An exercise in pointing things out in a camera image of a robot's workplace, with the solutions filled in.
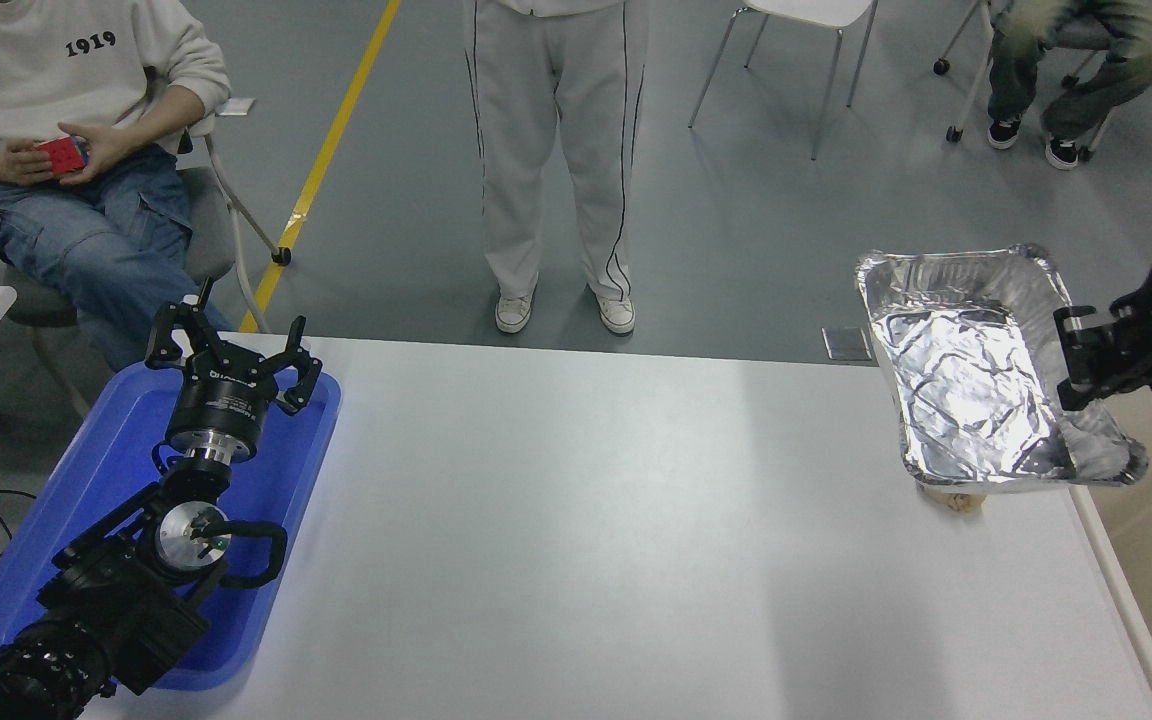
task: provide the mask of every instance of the white chair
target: white chair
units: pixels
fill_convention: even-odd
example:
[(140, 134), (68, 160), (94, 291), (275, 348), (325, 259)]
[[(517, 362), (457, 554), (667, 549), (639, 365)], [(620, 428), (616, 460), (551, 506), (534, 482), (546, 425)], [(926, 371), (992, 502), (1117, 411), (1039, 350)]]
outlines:
[[(189, 129), (189, 134), (182, 138), (182, 156), (192, 150), (191, 138), (200, 138), (204, 141), (209, 160), (206, 165), (185, 168), (179, 173), (189, 192), (189, 219), (195, 225), (194, 240), (189, 242), (185, 255), (185, 273), (195, 282), (200, 283), (202, 279), (207, 276), (219, 279), (237, 265), (238, 289), (242, 291), (247, 309), (255, 318), (257, 329), (270, 332), (270, 325), (265, 323), (265, 314), (256, 304), (251, 283), (248, 281), (238, 218), (242, 217), (251, 225), (257, 236), (270, 248), (270, 258), (275, 264), (291, 263), (291, 250), (287, 247), (275, 247), (274, 242), (270, 241), (268, 234), (262, 229), (233, 191), (223, 174), (220, 156), (212, 138), (214, 122), (213, 118), (206, 118)], [(74, 411), (86, 416), (90, 410), (86, 399), (61, 372), (40, 333), (41, 328), (71, 327), (78, 321), (77, 311), (60, 291), (38, 285), (32, 278), (10, 265), (3, 268), (3, 283), (17, 291), (17, 300), (8, 310), (8, 319), (26, 327), (29, 340), (47, 373), (60, 384), (61, 388), (65, 388)]]
[[(992, 0), (973, 0), (969, 6), (967, 13), (963, 15), (963, 20), (958, 23), (954, 37), (950, 38), (950, 44), (945, 46), (941, 56), (937, 59), (935, 63), (932, 65), (932, 73), (938, 74), (938, 76), (943, 76), (943, 74), (950, 71), (950, 61), (948, 61), (948, 55), (950, 50), (954, 50), (954, 45), (958, 41), (958, 37), (963, 35), (964, 29), (968, 23), (972, 22), (972, 15), (979, 15), (982, 23), (984, 25), (984, 33), (986, 33), (986, 51), (984, 51), (984, 56), (977, 65), (977, 73), (972, 77), (972, 88), (968, 90), (968, 96), (964, 97), (963, 108), (958, 111), (957, 118), (954, 120), (954, 124), (948, 127), (945, 131), (945, 139), (949, 142), (960, 142), (963, 139), (963, 129), (968, 122), (968, 115), (972, 113), (972, 107), (975, 106), (975, 99), (980, 93), (980, 88), (984, 85), (984, 78), (986, 78), (990, 71), (990, 46), (993, 44), (993, 3)], [(1068, 74), (1061, 78), (1061, 88), (1074, 88), (1078, 85), (1078, 73), (1083, 73), (1083, 68), (1087, 67), (1089, 61), (1097, 53), (1102, 53), (1102, 51), (1111, 48), (1111, 43), (1114, 41), (1114, 36), (1111, 31), (1102, 26), (1100, 20), (1092, 17), (1091, 14), (1079, 14), (1070, 18), (1070, 22), (1064, 23), (1063, 26), (1056, 31), (1056, 45), (1055, 47), (1061, 47), (1061, 50), (1086, 50), (1087, 55), (1083, 59), (1078, 68), (1074, 69), (1074, 73)], [(1087, 145), (1079, 150), (1079, 159), (1091, 160), (1092, 156), (1096, 154), (1097, 147), (1101, 145), (1101, 137), (1105, 137), (1105, 128), (1111, 123), (1111, 118), (1114, 115), (1114, 111), (1107, 114), (1101, 123), (1096, 127), (1096, 131), (1092, 132), (1092, 141)]]
[(824, 114), (826, 114), (826, 109), (829, 106), (829, 94), (833, 91), (833, 76), (835, 76), (838, 69), (838, 54), (842, 50), (842, 31), (851, 26), (865, 12), (869, 12), (869, 23), (865, 24), (865, 38), (861, 43), (861, 55), (856, 59), (856, 73), (851, 76), (851, 90), (847, 92), (847, 106), (851, 108), (851, 99), (856, 94), (856, 81), (861, 77), (861, 65), (865, 61), (865, 50), (869, 46), (869, 32), (874, 26), (877, 6), (878, 0), (744, 0), (744, 6), (741, 6), (740, 9), (732, 14), (732, 18), (727, 20), (727, 32), (723, 32), (722, 44), (718, 45), (718, 54), (714, 55), (714, 63), (708, 68), (705, 88), (700, 90), (700, 97), (696, 100), (696, 109), (692, 109), (691, 119), (687, 122), (687, 127), (690, 128), (696, 124), (696, 114), (700, 113), (700, 104), (705, 101), (705, 94), (708, 92), (708, 83), (714, 78), (714, 73), (718, 69), (718, 60), (722, 58), (723, 50), (727, 47), (727, 38), (732, 37), (732, 28), (735, 26), (736, 18), (742, 13), (752, 12), (763, 15), (763, 23), (758, 28), (758, 35), (755, 37), (755, 45), (750, 47), (749, 56), (745, 58), (746, 69), (749, 68), (750, 60), (755, 59), (755, 50), (758, 50), (758, 41), (761, 40), (763, 31), (767, 28), (767, 20), (772, 17), (796, 20), (799, 23), (832, 29), (838, 37), (835, 44), (833, 44), (833, 60), (829, 63), (829, 76), (826, 79), (826, 86), (824, 86), (824, 101), (820, 105), (820, 115), (817, 119), (817, 128), (812, 138), (812, 159), (817, 159), (817, 151), (820, 146), (820, 132), (824, 128)]

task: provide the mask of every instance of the white pants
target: white pants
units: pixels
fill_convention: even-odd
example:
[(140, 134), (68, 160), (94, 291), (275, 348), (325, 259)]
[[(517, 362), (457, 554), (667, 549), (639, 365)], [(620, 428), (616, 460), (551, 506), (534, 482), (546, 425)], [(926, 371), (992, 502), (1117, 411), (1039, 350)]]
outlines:
[(465, 50), (483, 158), (484, 250), (505, 297), (540, 272), (540, 173), (562, 128), (590, 290), (630, 297), (626, 199), (639, 120), (649, 0), (532, 17), (465, 1)]

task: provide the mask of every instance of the rubik's cube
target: rubik's cube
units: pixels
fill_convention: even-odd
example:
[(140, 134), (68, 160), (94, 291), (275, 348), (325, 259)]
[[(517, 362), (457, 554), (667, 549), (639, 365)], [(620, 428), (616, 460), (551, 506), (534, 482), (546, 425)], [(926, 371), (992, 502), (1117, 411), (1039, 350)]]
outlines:
[(58, 137), (55, 141), (44, 142), (38, 150), (50, 156), (51, 173), (55, 176), (88, 167), (88, 151), (77, 137)]

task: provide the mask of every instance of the black stripe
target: black stripe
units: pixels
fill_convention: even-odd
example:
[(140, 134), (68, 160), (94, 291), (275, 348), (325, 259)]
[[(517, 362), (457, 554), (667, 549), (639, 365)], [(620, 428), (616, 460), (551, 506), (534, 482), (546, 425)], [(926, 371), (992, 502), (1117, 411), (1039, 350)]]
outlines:
[[(626, 94), (622, 97), (621, 103), (621, 227), (617, 229), (616, 242), (612, 245), (612, 255), (608, 256), (607, 264), (602, 266), (607, 278), (616, 285), (617, 289), (621, 290), (621, 301), (626, 301), (626, 297), (630, 295), (632, 289), (630, 285), (630, 275), (626, 273), (626, 268), (622, 268), (621, 260), (617, 258), (617, 247), (621, 245), (621, 241), (626, 240), (626, 205), (628, 204), (628, 191), (626, 188), (626, 115), (628, 109), (630, 109), (630, 40), (628, 40), (628, 3), (621, 5), (621, 54), (626, 59)], [(637, 127), (637, 115), (634, 119), (635, 128)], [(622, 286), (614, 276), (612, 276), (612, 263), (616, 263), (616, 270), (621, 273), (621, 276), (626, 279), (626, 286)]]
[(486, 214), (486, 202), (488, 202), (488, 159), (483, 142), (483, 120), (479, 115), (479, 1), (473, 0), (473, 23), (470, 50), (465, 53), (467, 71), (470, 73), (470, 100), (473, 104), (473, 135), (479, 142), (479, 165), (483, 174), (483, 182), (479, 197), (479, 214)]

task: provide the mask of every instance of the aluminum foil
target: aluminum foil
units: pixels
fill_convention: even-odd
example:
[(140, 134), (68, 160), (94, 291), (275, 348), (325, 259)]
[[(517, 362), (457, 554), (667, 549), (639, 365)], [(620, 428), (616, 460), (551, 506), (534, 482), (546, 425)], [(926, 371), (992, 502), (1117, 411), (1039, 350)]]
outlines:
[(1040, 247), (873, 251), (856, 286), (916, 480), (987, 495), (1143, 477), (1144, 447), (1100, 401), (1069, 414), (1056, 400), (1068, 370), (1052, 311), (1070, 301)]

